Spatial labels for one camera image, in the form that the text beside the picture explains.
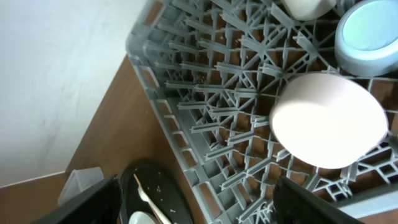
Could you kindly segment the wooden chopstick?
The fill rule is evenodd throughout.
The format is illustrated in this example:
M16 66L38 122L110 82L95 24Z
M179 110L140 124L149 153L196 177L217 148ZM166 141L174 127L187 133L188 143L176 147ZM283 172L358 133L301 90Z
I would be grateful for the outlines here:
M157 221L158 221L160 224L163 224L162 220L160 219L160 217L158 216L158 214L157 214L157 212L156 212L156 210L155 210L155 207L153 206L153 204L150 203L149 197L148 197L148 196L146 195L146 193L144 192L144 190L143 190L143 188L142 188L142 185L141 185L141 182L140 182L140 180L138 179L138 177L137 177L136 174L134 174L134 178L135 178L135 180L136 180L136 182L137 182L137 184L138 184L138 189L137 189L137 191L138 191L138 193L139 193L139 196L140 196L141 200L148 203L148 205L150 206L150 209L151 209L152 212L154 213L154 216L156 217Z

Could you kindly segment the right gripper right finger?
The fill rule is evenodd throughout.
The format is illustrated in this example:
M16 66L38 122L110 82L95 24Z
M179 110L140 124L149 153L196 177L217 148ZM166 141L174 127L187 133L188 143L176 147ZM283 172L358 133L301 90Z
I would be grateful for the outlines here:
M278 179L273 203L277 223L362 224L286 177Z

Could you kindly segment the white dinner plate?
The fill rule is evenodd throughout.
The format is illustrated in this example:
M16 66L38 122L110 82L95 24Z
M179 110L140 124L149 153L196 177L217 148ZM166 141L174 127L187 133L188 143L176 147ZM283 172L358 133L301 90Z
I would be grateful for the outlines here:
M149 213L136 211L130 216L128 224L159 224L159 221Z

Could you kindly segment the light blue cup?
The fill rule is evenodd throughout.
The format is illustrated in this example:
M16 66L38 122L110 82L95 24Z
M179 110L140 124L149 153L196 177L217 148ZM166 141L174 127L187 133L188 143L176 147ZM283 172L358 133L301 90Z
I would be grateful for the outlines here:
M397 69L397 0L360 1L338 23L335 57L348 73L361 77Z

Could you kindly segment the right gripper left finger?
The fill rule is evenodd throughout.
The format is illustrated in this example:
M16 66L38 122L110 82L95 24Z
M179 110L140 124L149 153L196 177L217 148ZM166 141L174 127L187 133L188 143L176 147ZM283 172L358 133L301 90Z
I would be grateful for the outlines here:
M117 176L108 177L33 224L116 224L122 204Z

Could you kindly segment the white plastic fork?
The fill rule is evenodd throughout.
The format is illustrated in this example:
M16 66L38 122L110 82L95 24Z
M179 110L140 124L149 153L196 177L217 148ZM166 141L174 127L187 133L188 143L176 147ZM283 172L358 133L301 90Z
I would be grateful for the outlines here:
M172 222L164 215L164 213L158 208L158 206L149 198L149 196L144 192L141 186L137 188L138 194L142 201L147 202L154 212L158 221L162 224L172 224Z

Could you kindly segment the white cup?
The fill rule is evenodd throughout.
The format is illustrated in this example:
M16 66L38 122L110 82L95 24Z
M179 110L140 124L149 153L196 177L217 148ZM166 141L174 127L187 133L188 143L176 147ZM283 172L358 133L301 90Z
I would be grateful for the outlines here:
M296 20L309 21L321 17L336 6L336 0L281 0Z

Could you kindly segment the white small bowl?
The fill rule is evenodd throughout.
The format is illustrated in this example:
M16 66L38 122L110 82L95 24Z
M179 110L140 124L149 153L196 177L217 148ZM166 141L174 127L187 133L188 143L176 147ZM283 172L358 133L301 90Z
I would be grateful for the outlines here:
M325 169L351 165L388 131L386 113L370 92L347 78L320 72L288 82L269 120L286 150Z

